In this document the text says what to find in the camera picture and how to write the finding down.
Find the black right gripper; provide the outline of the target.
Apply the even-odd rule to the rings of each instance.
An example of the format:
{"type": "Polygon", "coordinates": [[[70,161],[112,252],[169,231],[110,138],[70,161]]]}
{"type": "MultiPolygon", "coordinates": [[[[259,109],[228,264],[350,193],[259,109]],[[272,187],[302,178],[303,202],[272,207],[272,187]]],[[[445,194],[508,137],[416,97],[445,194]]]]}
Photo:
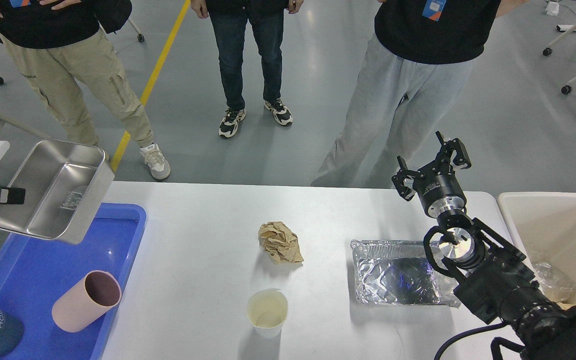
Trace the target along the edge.
{"type": "Polygon", "coordinates": [[[423,211],[430,218],[437,218],[448,210],[466,209],[467,199],[457,180],[455,169],[470,169],[472,162],[466,146],[459,138],[445,139],[441,132],[435,135],[441,144],[435,162],[410,170],[405,159],[397,157],[398,170],[391,177],[398,195],[411,201],[418,194],[423,211]]]}

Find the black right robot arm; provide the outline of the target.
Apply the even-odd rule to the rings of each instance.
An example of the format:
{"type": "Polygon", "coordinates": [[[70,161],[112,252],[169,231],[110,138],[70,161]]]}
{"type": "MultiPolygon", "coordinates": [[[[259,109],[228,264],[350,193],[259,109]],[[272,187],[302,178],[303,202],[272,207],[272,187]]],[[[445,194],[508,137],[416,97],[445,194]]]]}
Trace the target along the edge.
{"type": "Polygon", "coordinates": [[[576,305],[562,309],[549,300],[525,253],[467,214],[456,170],[470,168],[470,157],[460,139],[445,139],[439,131],[436,136],[441,147],[434,160],[412,170],[398,156],[391,181],[403,199],[418,195],[425,214],[437,221],[423,237],[425,257],[432,269],[457,282],[453,293],[485,326],[451,337],[435,359],[462,338],[510,326],[519,343],[493,338],[494,360],[502,359],[501,347],[522,360],[576,360],[576,305]]]}

